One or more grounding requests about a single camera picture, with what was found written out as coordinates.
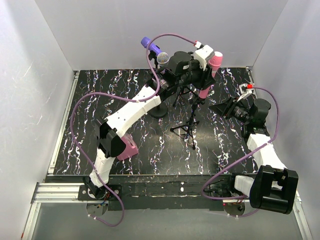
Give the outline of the pink microphone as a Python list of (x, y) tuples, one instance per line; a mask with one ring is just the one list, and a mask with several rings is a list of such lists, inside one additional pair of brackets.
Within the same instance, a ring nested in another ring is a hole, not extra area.
[(199, 91), (199, 97), (205, 99), (211, 86), (215, 83), (214, 77), (223, 61), (223, 54), (219, 51), (214, 52), (214, 56), (208, 61), (207, 65), (211, 67), (210, 77), (205, 81), (204, 87)]

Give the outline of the black tripod shock-mount stand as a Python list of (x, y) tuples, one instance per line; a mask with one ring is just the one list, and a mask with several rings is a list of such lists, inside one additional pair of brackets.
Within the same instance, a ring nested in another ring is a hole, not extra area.
[(194, 103), (196, 100), (199, 99), (199, 95), (196, 91), (193, 91), (188, 85), (179, 86), (179, 91), (176, 93), (176, 98), (172, 104), (173, 107), (177, 105), (177, 102), (180, 98), (182, 98), (184, 95), (192, 94), (191, 103)]

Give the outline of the purple glitter microphone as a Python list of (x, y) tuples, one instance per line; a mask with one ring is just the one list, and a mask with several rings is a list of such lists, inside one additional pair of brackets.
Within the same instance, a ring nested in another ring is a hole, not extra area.
[(167, 66), (169, 63), (169, 60), (170, 60), (170, 57), (166, 52), (160, 52), (156, 56), (156, 61), (161, 67)]

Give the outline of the black round-base stand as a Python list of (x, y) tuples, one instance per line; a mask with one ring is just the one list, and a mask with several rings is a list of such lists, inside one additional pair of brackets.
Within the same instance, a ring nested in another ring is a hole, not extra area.
[(147, 49), (147, 63), (149, 67), (153, 67), (155, 69), (158, 69), (159, 63), (157, 61), (158, 55), (161, 53), (159, 50), (149, 50)]
[(168, 107), (165, 102), (162, 102), (148, 111), (148, 114), (155, 119), (161, 119), (165, 117), (167, 113)]

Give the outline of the purple smooth microphone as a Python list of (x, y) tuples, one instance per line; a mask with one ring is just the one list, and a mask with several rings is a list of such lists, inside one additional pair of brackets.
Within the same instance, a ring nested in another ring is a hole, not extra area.
[(154, 43), (151, 43), (151, 39), (146, 36), (140, 41), (140, 43), (145, 49), (154, 52), (156, 56), (162, 52), (162, 50)]

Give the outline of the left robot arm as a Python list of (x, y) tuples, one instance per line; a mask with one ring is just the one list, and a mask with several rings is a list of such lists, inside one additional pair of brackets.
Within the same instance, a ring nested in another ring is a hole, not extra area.
[(190, 93), (190, 85), (199, 92), (194, 94), (192, 109), (196, 110), (207, 97), (217, 68), (213, 66), (214, 52), (206, 54), (201, 49), (195, 53), (177, 51), (168, 56), (162, 51), (150, 51), (149, 58), (154, 60), (155, 77), (149, 79), (133, 98), (122, 108), (96, 122), (97, 154), (94, 168), (83, 182), (91, 197), (101, 200), (110, 190), (105, 188), (115, 159), (125, 160), (136, 155), (139, 150), (128, 129), (144, 115), (163, 118), (168, 110), (164, 100), (174, 94), (179, 96)]

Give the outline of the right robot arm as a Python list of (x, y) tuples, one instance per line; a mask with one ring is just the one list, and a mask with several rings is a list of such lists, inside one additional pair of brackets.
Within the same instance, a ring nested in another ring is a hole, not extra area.
[(251, 207), (281, 214), (290, 214), (295, 200), (299, 176), (279, 159), (270, 142), (266, 117), (271, 104), (262, 98), (245, 107), (243, 100), (231, 97), (209, 107), (225, 119), (235, 118), (242, 123), (241, 136), (253, 152), (258, 167), (255, 177), (235, 173), (229, 180), (228, 190), (249, 198)]

